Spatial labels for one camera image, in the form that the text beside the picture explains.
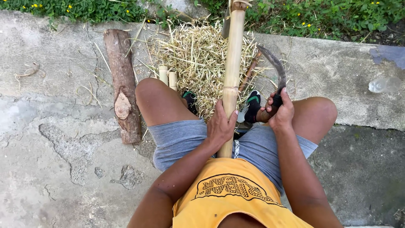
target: concrete ground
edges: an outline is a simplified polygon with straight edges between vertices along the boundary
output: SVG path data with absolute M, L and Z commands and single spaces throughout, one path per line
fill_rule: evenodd
M 104 60 L 94 58 L 97 46 L 107 58 L 102 32 L 131 29 L 134 37 L 140 25 L 62 24 L 52 34 L 47 23 L 0 11 L 0 228 L 125 227 L 160 174 L 151 161 L 155 144 L 148 133 L 139 145 L 121 144 L 113 90 L 86 70 L 102 69 L 111 83 Z M 148 24 L 139 37 L 163 37 L 156 29 Z M 288 54 L 287 75 L 297 86 L 293 98 L 317 95 L 336 103 L 341 125 L 309 162 L 341 223 L 400 227 L 393 215 L 405 208 L 405 98 L 403 90 L 372 94 L 368 82 L 405 80 L 405 48 L 265 34 L 256 40 L 278 56 Z M 144 44 L 134 47 L 133 56 L 149 62 Z M 15 74 L 33 62 L 46 75 L 18 82 Z M 149 77 L 137 59 L 133 65 L 138 80 Z M 94 100 L 85 105 L 90 97 L 80 86 L 89 83 L 102 109 Z M 265 96 L 274 90 L 266 78 L 256 85 Z M 288 87 L 292 95 L 294 87 Z

